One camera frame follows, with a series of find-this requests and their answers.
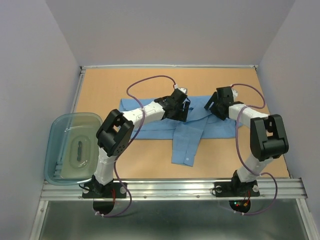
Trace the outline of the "light blue long sleeve shirt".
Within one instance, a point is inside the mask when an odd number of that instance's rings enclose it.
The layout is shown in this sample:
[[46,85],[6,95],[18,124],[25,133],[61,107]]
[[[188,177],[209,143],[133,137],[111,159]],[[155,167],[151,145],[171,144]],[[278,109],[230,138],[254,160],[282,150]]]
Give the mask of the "light blue long sleeve shirt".
[[210,96],[190,96],[186,122],[172,119],[145,123],[137,140],[172,140],[173,164],[192,167],[201,139],[230,139],[236,135],[236,121],[221,120],[204,109]]

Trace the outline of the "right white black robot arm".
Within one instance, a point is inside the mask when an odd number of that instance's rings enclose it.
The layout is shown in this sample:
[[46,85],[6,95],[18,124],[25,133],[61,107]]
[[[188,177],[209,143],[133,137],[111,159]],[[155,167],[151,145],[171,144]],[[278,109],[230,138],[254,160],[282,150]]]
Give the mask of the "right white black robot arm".
[[204,107],[221,120],[234,120],[237,126],[249,129],[251,153],[247,160],[240,161],[242,166],[230,181],[214,185],[212,193],[218,198],[258,197],[258,177],[269,163],[289,150],[283,118],[279,114],[262,113],[261,107],[237,101],[237,96],[233,86],[220,87]]

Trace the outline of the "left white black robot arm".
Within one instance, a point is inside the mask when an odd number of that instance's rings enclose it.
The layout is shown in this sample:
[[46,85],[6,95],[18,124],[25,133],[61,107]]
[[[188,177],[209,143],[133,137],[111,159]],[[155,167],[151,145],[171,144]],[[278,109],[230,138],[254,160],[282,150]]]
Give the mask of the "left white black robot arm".
[[91,180],[82,187],[85,199],[110,198],[115,195],[113,187],[114,165],[117,158],[127,149],[132,133],[143,125],[165,119],[185,122],[190,101],[188,90],[175,88],[171,95],[159,97],[147,105],[129,111],[112,110],[96,133],[99,147],[98,162]]

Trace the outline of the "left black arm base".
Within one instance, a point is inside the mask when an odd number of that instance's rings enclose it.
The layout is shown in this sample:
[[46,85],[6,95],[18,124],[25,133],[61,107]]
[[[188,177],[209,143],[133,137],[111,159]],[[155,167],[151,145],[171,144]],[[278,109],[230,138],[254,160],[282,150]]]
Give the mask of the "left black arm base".
[[87,182],[82,188],[83,199],[125,199],[127,191],[119,182],[110,182],[106,186]]

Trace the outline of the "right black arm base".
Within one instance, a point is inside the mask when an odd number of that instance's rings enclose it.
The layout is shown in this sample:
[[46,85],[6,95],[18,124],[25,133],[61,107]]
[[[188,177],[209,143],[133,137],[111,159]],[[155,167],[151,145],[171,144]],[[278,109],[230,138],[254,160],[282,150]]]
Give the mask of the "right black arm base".
[[259,197],[260,191],[254,190],[257,182],[241,182],[236,185],[230,181],[215,182],[211,193],[217,198],[244,198],[244,197]]

